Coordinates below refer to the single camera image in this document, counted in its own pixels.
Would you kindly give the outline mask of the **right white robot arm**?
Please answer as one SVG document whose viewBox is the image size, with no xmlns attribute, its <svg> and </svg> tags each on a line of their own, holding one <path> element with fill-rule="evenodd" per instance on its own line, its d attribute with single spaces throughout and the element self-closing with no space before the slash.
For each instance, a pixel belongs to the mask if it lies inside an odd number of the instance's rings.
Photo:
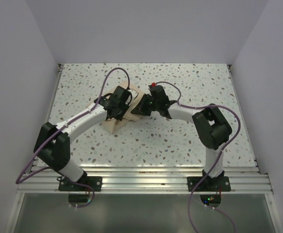
<svg viewBox="0 0 283 233">
<path fill-rule="evenodd" d="M 232 128 L 218 107 L 208 105 L 203 110 L 181 106 L 170 100 L 161 85 L 150 86 L 150 94 L 144 94 L 132 114 L 150 116 L 159 112 L 162 117 L 178 119 L 194 124 L 201 143 L 206 148 L 206 161 L 202 184 L 207 190 L 215 190 L 220 185 L 219 177 L 224 176 L 223 158 L 218 158 L 221 146 L 228 142 Z"/>
</svg>

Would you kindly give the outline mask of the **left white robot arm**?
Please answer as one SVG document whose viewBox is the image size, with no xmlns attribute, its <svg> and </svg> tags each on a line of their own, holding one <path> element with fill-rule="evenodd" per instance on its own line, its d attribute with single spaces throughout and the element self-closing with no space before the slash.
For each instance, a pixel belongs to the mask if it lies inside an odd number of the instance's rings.
<svg viewBox="0 0 283 233">
<path fill-rule="evenodd" d="M 75 190 L 83 190 L 87 179 L 84 170 L 71 159 L 71 142 L 107 119 L 122 120 L 132 99 L 128 89 L 117 86 L 113 93 L 100 96 L 90 107 L 70 119 L 57 124 L 43 124 L 34 155 L 52 170 L 70 179 L 70 185 Z"/>
</svg>

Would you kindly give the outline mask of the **beige cloth mat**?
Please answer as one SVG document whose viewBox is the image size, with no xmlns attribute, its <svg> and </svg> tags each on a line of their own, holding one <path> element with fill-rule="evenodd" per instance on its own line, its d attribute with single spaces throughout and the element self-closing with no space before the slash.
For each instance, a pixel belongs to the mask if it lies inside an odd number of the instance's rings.
<svg viewBox="0 0 283 233">
<path fill-rule="evenodd" d="M 125 113 L 125 115 L 124 115 L 122 120 L 116 120 L 116 119 L 112 118 L 112 119 L 106 119 L 102 123 L 103 127 L 110 133 L 116 132 L 118 129 L 120 129 L 121 127 L 123 127 L 125 124 L 127 124 L 130 121 L 138 121 L 140 119 L 139 115 L 134 115 L 134 114 L 131 113 L 131 111 L 141 101 L 141 99 L 142 99 L 142 97 L 144 95 L 143 91 L 138 89 L 135 85 L 133 85 L 131 83 L 128 83 L 128 81 L 122 82 L 118 86 L 121 86 L 121 87 L 123 87 L 124 89 L 126 89 L 128 91 L 130 89 L 134 89 L 134 90 L 136 90 L 139 93 L 139 95 L 135 99 L 132 98 L 132 95 L 129 97 L 129 99 L 126 102 L 129 105 L 129 108 L 128 108 L 127 112 Z M 109 90 L 106 94 L 113 93 L 115 88 Z"/>
</svg>

